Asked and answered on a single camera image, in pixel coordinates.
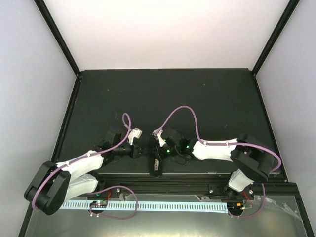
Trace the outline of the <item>black sneaker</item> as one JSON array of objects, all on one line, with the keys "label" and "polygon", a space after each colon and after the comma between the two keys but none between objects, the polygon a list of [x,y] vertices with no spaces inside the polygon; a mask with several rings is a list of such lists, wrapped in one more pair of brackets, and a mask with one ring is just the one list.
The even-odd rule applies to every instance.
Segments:
[{"label": "black sneaker", "polygon": [[[154,138],[150,138],[149,141],[158,141]],[[155,159],[154,153],[149,158],[149,173],[154,178],[159,178],[162,175],[162,160]]]}]

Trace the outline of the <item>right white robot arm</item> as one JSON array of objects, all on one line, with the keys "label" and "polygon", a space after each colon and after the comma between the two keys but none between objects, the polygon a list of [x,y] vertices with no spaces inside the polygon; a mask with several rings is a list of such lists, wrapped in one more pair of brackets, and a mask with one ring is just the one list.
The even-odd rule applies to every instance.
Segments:
[{"label": "right white robot arm", "polygon": [[281,166],[280,157],[253,137],[242,134],[226,141],[185,139],[176,130],[158,128],[152,132],[157,140],[158,158],[176,156],[185,161],[220,160],[235,164],[234,171],[224,187],[225,195],[235,199],[254,182],[264,183],[271,172]]}]

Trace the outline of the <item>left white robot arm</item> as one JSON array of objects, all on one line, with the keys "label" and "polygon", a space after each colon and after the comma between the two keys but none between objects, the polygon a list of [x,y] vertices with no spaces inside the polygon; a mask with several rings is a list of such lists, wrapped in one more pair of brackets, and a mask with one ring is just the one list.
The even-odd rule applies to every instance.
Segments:
[{"label": "left white robot arm", "polygon": [[64,202],[78,196],[91,193],[101,197],[106,185],[91,172],[109,164],[115,156],[139,157],[141,148],[136,141],[141,134],[138,128],[127,134],[109,131],[99,145],[84,155],[64,162],[44,162],[24,192],[24,199],[34,209],[52,215]]}]

